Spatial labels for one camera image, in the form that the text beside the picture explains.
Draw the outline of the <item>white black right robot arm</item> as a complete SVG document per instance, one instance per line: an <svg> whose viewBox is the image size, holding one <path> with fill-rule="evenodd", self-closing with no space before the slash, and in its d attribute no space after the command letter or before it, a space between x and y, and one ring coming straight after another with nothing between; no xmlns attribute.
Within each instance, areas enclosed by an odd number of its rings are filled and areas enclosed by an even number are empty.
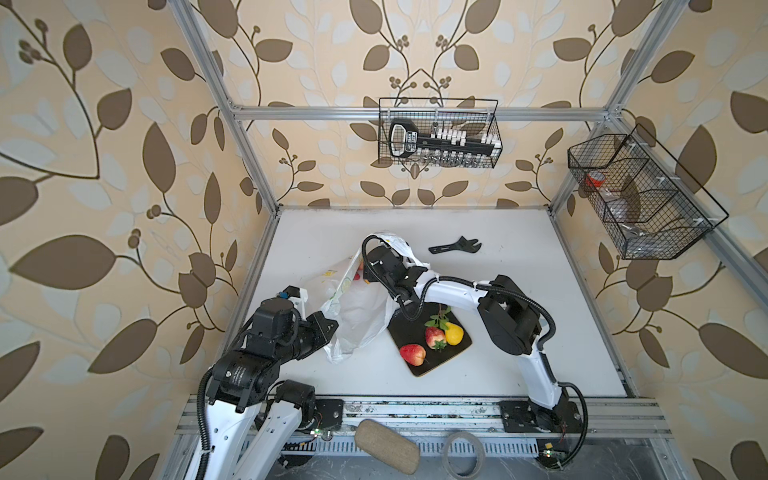
<svg viewBox="0 0 768 480"><path fill-rule="evenodd" d="M499 403L505 431L588 431L583 394L556 379L544 351L556 332L553 317L509 277L470 281L440 275L417 260L402 239L382 234L367 236L361 254L364 278L384 287L394 301L395 317L438 326L451 309L475 311L492 344L516 358L527 399Z"/></svg>

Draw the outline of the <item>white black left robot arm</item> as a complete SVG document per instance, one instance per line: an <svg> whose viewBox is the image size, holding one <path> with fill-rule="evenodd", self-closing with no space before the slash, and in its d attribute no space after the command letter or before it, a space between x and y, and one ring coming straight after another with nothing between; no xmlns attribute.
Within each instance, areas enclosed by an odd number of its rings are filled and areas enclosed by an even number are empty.
<svg viewBox="0 0 768 480"><path fill-rule="evenodd" d="M196 396L199 443L188 479L264 479L295 433L329 438L344 403L320 400L314 386L283 380L280 369L330 343L338 323L304 317L281 294L265 300L205 372Z"/></svg>

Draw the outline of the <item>small yellow fake lemon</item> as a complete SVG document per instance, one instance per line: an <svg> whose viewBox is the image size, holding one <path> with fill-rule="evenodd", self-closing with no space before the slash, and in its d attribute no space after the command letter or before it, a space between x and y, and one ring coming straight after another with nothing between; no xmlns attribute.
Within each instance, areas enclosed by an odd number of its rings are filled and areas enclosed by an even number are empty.
<svg viewBox="0 0 768 480"><path fill-rule="evenodd" d="M443 331L447 344L451 346L459 345L465 334L465 331L461 326L452 322L447 322Z"/></svg>

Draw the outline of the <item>white plastic bag lemon print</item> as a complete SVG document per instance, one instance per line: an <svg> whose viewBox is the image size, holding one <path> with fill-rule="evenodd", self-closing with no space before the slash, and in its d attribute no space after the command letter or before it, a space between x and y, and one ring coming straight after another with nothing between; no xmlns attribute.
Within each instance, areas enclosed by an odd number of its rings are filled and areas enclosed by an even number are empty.
<svg viewBox="0 0 768 480"><path fill-rule="evenodd" d="M406 240L392 233L378 232L366 237L356 253L300 286L308 292L308 312L321 311L326 318L339 324L331 342L323 347L332 364L347 360L357 350L372 343L386 330L397 312L415 319L426 303L421 287L415 288L415 300L394 300L380 283L371 283L364 278L353 280L358 266L364 266L364 255L379 245L394 249L404 257L407 266L430 267L416 258Z"/></svg>

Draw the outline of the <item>green leafy sprig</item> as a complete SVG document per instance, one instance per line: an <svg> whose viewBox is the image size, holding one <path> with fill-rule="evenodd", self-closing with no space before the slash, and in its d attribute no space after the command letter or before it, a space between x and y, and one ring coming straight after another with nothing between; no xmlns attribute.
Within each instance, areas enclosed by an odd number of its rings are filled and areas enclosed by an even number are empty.
<svg viewBox="0 0 768 480"><path fill-rule="evenodd" d="M427 327L438 328L440 330L447 330L450 323L448 315L451 313L450 307L440 306L438 312L435 315L430 316L430 320L425 323Z"/></svg>

